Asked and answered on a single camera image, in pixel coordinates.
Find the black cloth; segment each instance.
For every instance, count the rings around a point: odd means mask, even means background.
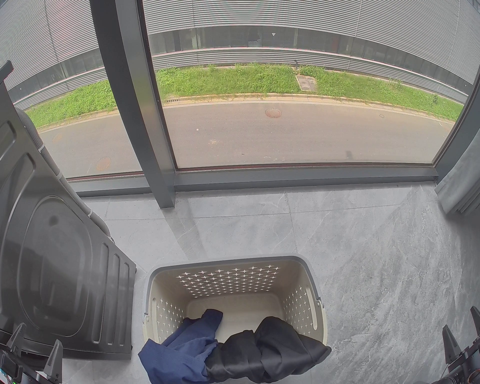
[[[299,335],[283,320],[266,317],[255,333],[243,331],[219,343],[205,365],[213,383],[241,377],[254,383],[273,383],[307,372],[331,351],[320,341]]]

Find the clothing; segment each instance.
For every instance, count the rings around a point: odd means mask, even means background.
[[[255,333],[243,331],[220,343],[205,364],[214,383],[241,377],[254,383],[272,383],[307,372],[331,351],[320,341],[299,335],[283,320],[266,317]]]
[[[148,340],[138,357],[152,384],[207,382],[205,359],[218,345],[215,332],[223,313],[207,309],[200,319],[186,318],[162,344]]]

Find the gray washing machine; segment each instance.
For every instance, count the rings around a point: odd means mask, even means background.
[[[22,357],[128,360],[135,263],[45,162],[0,78],[0,343],[26,324]]]

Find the basket rim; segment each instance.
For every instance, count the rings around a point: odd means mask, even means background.
[[[147,272],[147,276],[145,278],[145,283],[144,283],[144,292],[143,292],[144,314],[142,316],[143,317],[142,322],[144,323],[145,316],[149,314],[150,290],[151,290],[154,278],[160,272],[172,270],[172,269],[178,269],[179,267],[193,268],[201,265],[216,266],[216,265],[229,264],[229,263],[234,264],[234,263],[239,263],[244,261],[245,262],[251,261],[251,259],[256,259],[255,262],[261,262],[261,261],[268,262],[272,259],[283,259],[283,260],[293,260],[300,263],[305,268],[305,271],[307,273],[307,276],[313,288],[312,293],[315,296],[315,299],[319,300],[319,302],[322,304],[322,309],[325,309],[325,304],[322,300],[322,293],[320,291],[320,281],[318,280],[317,276],[313,272],[310,261],[298,253],[273,253],[273,254],[263,254],[263,255],[238,256],[230,259],[225,259],[225,258],[209,259],[209,260],[198,261],[198,262],[191,262],[191,261],[184,261],[180,263],[171,262],[171,263],[165,263],[165,264],[152,267],[150,271]]]

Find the gray curtain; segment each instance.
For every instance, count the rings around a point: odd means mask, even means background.
[[[435,192],[445,213],[467,215],[480,205],[480,131]]]

